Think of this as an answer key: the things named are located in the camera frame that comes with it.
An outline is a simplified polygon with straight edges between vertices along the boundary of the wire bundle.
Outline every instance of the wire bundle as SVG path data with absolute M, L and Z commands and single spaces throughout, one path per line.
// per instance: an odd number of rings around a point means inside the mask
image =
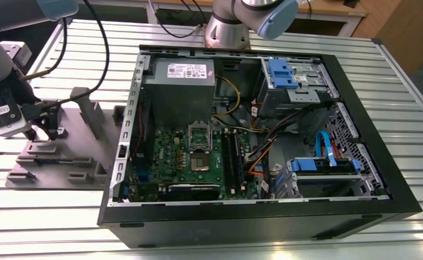
M 193 11 L 190 10 L 190 7 L 189 7 L 189 6 L 186 5 L 186 3 L 184 2 L 184 0 L 180 0 L 180 1 L 181 1 L 181 3 L 184 4 L 185 8 L 186 8 L 190 12 L 193 12 Z M 192 2 L 193 2 L 193 4 L 196 5 L 197 10 L 200 11 L 201 18 L 202 18 L 202 24 L 205 24 L 204 12 L 202 12 L 202 10 L 201 10 L 201 8 L 200 8 L 200 6 L 198 6 L 196 0 L 192 0 Z M 153 15 L 154 15 L 154 17 L 156 17 L 156 20 L 157 20 L 157 22 L 158 22 L 158 25 L 161 26 L 161 28 L 162 28 L 162 30 L 166 32 L 166 34 L 170 35 L 173 38 L 181 39 L 181 38 L 189 37 L 192 34 L 194 34 L 194 32 L 196 32 L 196 31 L 198 30 L 198 28 L 201 27 L 201 25 L 198 24 L 198 25 L 192 29 L 192 31 L 190 31 L 188 34 L 185 34 L 185 35 L 174 35 L 174 34 L 165 28 L 165 26 L 162 25 L 162 23 L 160 22 L 158 16 L 157 16 L 157 14 L 156 14 L 156 9 L 154 9 L 154 7 L 153 7 L 153 2 L 152 2 L 152 0 L 148 0 L 148 4 L 149 4 L 150 10 L 152 10 L 152 12 L 153 12 Z

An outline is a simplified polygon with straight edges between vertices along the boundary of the power supply label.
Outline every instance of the power supply label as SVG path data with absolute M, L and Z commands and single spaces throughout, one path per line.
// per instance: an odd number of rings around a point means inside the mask
M 168 77 L 181 79 L 205 79 L 205 65 L 172 63 L 168 65 Z

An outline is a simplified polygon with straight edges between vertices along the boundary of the blue latch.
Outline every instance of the blue latch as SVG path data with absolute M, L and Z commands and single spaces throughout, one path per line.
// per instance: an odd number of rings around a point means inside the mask
M 354 173 L 360 172 L 360 170 L 361 170 L 360 162 L 356 159 L 352 159 L 350 162 L 352 162 L 352 166 L 354 168 Z
M 266 63 L 273 80 L 273 87 L 296 89 L 298 84 L 292 78 L 292 69 L 288 66 L 288 62 L 285 60 L 269 59 Z
M 313 159 L 296 159 L 290 162 L 290 168 L 293 172 L 297 171 L 316 171 L 317 167 L 314 166 Z

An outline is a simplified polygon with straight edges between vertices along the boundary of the yellow cable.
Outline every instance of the yellow cable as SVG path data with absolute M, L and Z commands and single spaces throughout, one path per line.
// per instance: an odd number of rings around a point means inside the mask
M 237 87 L 233 85 L 233 83 L 232 83 L 228 79 L 225 79 L 225 78 L 221 77 L 221 76 L 216 76 L 216 77 L 220 78 L 220 79 L 222 79 L 222 80 L 226 82 L 226 84 L 229 84 L 229 85 L 233 87 L 234 93 L 237 94 L 237 102 L 236 102 L 236 104 L 234 104 L 234 107 L 233 107 L 229 111 L 226 111 L 226 112 L 224 112 L 224 113 L 212 114 L 212 116 L 222 116 L 222 115 L 228 115 L 228 114 L 233 113 L 233 111 L 238 108 L 238 106 L 240 106 L 240 92 L 238 92 Z

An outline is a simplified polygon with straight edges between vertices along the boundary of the motherboard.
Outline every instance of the motherboard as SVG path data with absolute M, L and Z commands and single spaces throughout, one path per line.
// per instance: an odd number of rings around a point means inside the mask
M 152 165 L 136 167 L 136 202 L 256 199 L 257 180 L 244 172 L 246 132 L 210 131 L 206 124 L 154 133 Z

